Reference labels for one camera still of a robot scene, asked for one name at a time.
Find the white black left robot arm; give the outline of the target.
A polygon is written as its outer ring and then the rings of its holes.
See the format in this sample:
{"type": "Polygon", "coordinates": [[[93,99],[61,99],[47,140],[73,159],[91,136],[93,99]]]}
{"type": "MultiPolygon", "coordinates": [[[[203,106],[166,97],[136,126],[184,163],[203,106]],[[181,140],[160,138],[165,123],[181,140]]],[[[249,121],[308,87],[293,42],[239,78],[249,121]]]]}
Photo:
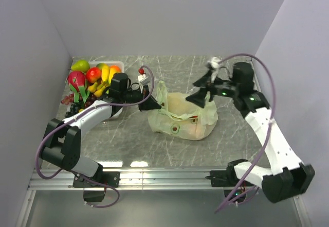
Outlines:
{"type": "Polygon", "coordinates": [[[81,155],[82,137],[100,122],[113,117],[123,107],[138,106],[140,111],[156,110],[161,106],[152,97],[154,76],[139,70],[138,81],[131,83],[125,73],[114,74],[110,86],[97,100],[82,112],[64,120],[51,120],[40,143],[35,168],[43,179],[49,179],[40,171],[42,161],[60,170],[66,170],[97,187],[106,181],[101,164],[81,155]]]}

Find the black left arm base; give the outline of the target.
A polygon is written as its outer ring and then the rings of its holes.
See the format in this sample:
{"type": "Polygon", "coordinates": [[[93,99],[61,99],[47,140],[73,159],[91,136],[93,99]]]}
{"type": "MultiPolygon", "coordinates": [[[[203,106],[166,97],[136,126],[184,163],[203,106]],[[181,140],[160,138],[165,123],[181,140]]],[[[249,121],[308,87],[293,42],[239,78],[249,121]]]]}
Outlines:
{"type": "Polygon", "coordinates": [[[120,199],[119,172],[102,173],[100,176],[87,177],[76,174],[72,184],[73,188],[83,190],[83,201],[93,208],[107,208],[115,205],[120,199]],[[112,190],[116,194],[115,200],[107,205],[101,203],[105,200],[106,193],[112,190]]]}

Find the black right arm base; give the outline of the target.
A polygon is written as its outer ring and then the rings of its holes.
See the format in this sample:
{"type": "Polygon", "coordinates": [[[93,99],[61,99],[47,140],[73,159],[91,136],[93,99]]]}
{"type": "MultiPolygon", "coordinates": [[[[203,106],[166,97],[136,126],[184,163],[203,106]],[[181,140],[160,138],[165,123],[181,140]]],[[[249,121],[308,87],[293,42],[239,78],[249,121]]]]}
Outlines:
{"type": "MultiPolygon", "coordinates": [[[[224,196],[227,197],[231,190],[229,188],[234,188],[236,183],[239,181],[238,179],[231,179],[228,176],[228,173],[225,170],[211,170],[208,176],[205,176],[207,180],[210,180],[211,187],[223,187],[226,188],[224,190],[224,196]]],[[[252,187],[253,185],[249,182],[244,181],[239,188],[234,192],[230,200],[244,193],[248,187],[252,187]]]]}

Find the pale green avocado plastic bag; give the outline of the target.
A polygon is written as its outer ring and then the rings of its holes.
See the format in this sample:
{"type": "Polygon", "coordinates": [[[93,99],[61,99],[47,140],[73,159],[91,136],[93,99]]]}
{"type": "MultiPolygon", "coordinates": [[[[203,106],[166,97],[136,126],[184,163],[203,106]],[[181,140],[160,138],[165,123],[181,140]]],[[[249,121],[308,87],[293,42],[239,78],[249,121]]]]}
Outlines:
{"type": "Polygon", "coordinates": [[[218,120],[215,102],[209,102],[209,97],[206,97],[205,107],[200,108],[186,101],[187,96],[186,93],[169,92],[164,81],[158,83],[156,100],[162,108],[148,113],[148,122],[153,132],[188,140],[192,140],[190,129],[193,126],[203,126],[205,137],[212,132],[218,120]]]}

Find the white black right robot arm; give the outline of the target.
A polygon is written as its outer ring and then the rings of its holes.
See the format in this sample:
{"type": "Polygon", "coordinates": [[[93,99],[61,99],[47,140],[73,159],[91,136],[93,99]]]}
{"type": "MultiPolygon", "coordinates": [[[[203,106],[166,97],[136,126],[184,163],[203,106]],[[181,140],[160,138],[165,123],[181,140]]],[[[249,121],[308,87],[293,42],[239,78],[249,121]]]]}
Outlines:
{"type": "Polygon", "coordinates": [[[254,89],[251,64],[235,63],[228,80],[218,76],[221,69],[219,58],[213,57],[207,67],[208,72],[193,84],[199,91],[186,100],[204,108],[214,96],[232,98],[234,106],[262,144],[260,153],[252,162],[240,159],[228,163],[228,183],[235,189],[244,183],[260,188],[272,203],[304,194],[315,170],[295,154],[274,120],[274,108],[261,92],[254,89]]]}

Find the orange fake peach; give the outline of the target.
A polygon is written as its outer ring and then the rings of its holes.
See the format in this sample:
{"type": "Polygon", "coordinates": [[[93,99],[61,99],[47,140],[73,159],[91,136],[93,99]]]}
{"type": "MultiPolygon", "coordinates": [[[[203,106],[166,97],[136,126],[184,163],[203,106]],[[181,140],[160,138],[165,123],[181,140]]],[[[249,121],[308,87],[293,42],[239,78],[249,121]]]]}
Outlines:
{"type": "Polygon", "coordinates": [[[190,129],[190,135],[192,140],[201,140],[205,137],[205,130],[203,126],[193,126],[190,129]]]}

